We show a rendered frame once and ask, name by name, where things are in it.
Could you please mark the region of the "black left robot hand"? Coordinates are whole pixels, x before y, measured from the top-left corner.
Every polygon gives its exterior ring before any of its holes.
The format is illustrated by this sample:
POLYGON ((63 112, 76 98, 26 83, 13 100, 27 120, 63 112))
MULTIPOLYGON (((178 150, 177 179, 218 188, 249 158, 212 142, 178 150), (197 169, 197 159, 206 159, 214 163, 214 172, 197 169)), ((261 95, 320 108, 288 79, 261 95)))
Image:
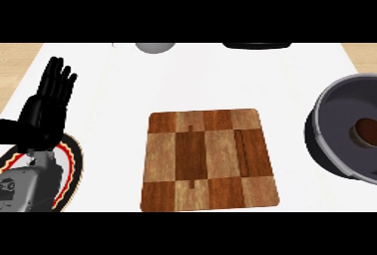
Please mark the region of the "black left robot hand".
POLYGON ((0 119, 0 144, 14 145, 19 153, 51 150, 58 144, 75 81, 76 74, 63 66, 63 59, 51 57, 19 119, 0 119))

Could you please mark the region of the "checkered wooden cutting board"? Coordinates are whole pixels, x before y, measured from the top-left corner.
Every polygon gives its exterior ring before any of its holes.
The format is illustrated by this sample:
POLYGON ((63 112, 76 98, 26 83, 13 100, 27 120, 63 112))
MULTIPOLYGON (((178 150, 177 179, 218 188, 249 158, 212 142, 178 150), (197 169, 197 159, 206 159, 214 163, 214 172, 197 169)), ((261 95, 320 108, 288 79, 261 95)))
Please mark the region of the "checkered wooden cutting board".
POLYGON ((150 114, 141 210, 246 208, 277 202, 257 110, 150 114))

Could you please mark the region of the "dark grey pot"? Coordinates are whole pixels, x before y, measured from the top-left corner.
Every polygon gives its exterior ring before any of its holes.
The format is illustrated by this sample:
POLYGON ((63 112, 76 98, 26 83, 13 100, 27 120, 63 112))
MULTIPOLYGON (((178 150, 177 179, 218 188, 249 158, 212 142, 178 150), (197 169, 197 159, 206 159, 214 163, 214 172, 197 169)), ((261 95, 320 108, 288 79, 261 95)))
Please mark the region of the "dark grey pot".
POLYGON ((305 148, 320 167, 377 185, 377 147, 360 147, 348 136, 363 118, 377 121, 377 74, 336 80, 320 93, 304 123, 305 148))

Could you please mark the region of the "brown cupcake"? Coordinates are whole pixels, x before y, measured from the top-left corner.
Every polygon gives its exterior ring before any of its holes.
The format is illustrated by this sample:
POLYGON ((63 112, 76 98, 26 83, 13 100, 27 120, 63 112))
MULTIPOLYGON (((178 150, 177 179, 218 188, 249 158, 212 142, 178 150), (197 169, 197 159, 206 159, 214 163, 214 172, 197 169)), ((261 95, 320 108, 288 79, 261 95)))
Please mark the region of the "brown cupcake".
POLYGON ((348 130, 351 141, 365 148, 377 147, 377 121, 360 119, 348 130))

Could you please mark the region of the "black plate with red rim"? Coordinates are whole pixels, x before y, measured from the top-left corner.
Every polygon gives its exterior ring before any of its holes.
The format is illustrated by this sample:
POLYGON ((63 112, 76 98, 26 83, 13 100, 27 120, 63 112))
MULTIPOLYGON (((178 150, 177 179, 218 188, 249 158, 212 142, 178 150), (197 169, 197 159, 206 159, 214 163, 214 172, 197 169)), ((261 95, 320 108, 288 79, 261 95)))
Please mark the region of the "black plate with red rim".
MULTIPOLYGON (((19 153, 16 146, 7 150, 1 150, 0 156, 0 174, 8 169, 27 166, 33 159, 30 153, 19 153)), ((50 212, 60 212, 76 191, 82 175, 82 152, 79 144, 69 135, 63 135, 61 141, 51 150, 54 153, 56 163, 63 168, 60 189, 53 201, 53 210, 50 212)))

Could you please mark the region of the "grey round object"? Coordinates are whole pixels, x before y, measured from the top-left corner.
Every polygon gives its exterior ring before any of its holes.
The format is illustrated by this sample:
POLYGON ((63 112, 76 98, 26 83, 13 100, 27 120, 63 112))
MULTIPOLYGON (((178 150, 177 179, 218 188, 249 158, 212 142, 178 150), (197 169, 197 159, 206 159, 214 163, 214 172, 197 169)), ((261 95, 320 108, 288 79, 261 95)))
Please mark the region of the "grey round object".
POLYGON ((138 50, 147 54, 159 54, 171 49, 174 43, 137 43, 138 50))

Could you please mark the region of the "black round object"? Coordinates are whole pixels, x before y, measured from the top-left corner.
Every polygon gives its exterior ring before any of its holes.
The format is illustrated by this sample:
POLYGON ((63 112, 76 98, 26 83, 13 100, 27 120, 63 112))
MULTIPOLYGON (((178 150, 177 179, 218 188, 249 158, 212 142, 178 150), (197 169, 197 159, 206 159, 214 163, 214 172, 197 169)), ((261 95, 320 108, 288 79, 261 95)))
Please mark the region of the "black round object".
POLYGON ((268 50, 288 48, 291 43, 223 43, 230 49, 268 50))

